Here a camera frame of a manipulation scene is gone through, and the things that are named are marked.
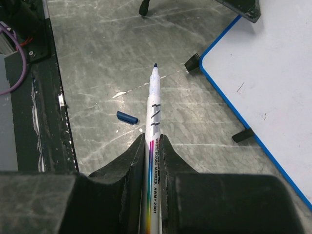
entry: blue marker cap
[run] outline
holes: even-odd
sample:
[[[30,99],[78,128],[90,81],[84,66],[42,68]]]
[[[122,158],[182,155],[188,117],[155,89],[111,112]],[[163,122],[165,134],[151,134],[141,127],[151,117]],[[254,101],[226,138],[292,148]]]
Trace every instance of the blue marker cap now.
[[[130,123],[130,124],[137,124],[138,122],[138,118],[127,115],[123,112],[117,111],[117,118],[121,121],[124,121],[126,123]]]

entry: whiteboard marker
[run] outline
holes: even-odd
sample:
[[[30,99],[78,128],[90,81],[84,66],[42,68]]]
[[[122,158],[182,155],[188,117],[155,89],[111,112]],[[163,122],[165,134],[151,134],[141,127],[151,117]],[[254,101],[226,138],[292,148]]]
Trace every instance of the whiteboard marker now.
[[[159,234],[160,76],[157,64],[147,99],[141,234]]]

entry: blue table edge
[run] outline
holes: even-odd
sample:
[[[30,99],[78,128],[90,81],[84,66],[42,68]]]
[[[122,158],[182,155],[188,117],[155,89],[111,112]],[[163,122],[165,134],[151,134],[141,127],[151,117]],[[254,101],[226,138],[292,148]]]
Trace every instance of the blue table edge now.
[[[211,49],[223,38],[225,34],[241,19],[241,16],[237,16],[230,25],[220,34],[220,36],[217,37],[217,39],[205,50],[205,52],[200,56],[199,61],[199,67],[202,71],[202,73],[206,76],[207,80],[211,83],[211,85],[216,89],[216,91],[221,95],[223,100],[228,104],[228,106],[231,108],[231,110],[234,112],[234,114],[237,116],[237,118],[242,122],[242,124],[245,126],[245,128],[250,128],[248,123],[245,121],[245,119],[242,117],[242,115],[237,111],[237,109],[232,105],[230,100],[225,96],[225,94],[222,92],[222,90],[218,87],[218,85],[214,82],[212,77],[208,74],[208,72],[204,69],[202,65],[202,61],[204,57],[211,51]],[[312,211],[312,204],[309,202],[309,200],[304,196],[304,194],[301,192],[301,190],[297,187],[297,185],[293,182],[293,180],[290,178],[290,176],[286,173],[286,171],[282,168],[282,166],[277,162],[277,160],[274,158],[274,156],[271,154],[271,152],[268,150],[268,148],[262,143],[260,138],[255,134],[254,135],[255,140],[260,145],[260,147],[263,149],[263,151],[267,154],[267,156],[270,158],[270,160],[273,162],[273,164],[277,167],[277,169],[280,171],[280,173],[283,175],[283,177],[287,180],[287,182],[292,186],[294,191],[298,194],[298,196],[302,199],[302,201],[308,206],[308,208]]]

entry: white table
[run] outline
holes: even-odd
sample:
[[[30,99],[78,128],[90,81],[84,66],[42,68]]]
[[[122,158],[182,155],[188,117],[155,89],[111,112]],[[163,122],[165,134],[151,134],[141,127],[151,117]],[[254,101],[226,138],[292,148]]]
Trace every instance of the white table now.
[[[256,24],[237,17],[200,68],[312,210],[312,4],[261,0]]]

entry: scratched floor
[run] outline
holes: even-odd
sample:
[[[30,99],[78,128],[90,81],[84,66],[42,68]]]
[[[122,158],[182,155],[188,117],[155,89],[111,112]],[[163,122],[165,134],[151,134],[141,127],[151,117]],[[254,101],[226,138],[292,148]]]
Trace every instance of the scratched floor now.
[[[199,172],[273,174],[285,181],[198,71],[184,63],[202,53],[236,14],[213,0],[49,0],[79,169],[88,175],[123,153],[145,129],[152,66],[161,79],[161,131]],[[116,112],[140,119],[120,122]],[[288,186],[306,233],[312,214]]]

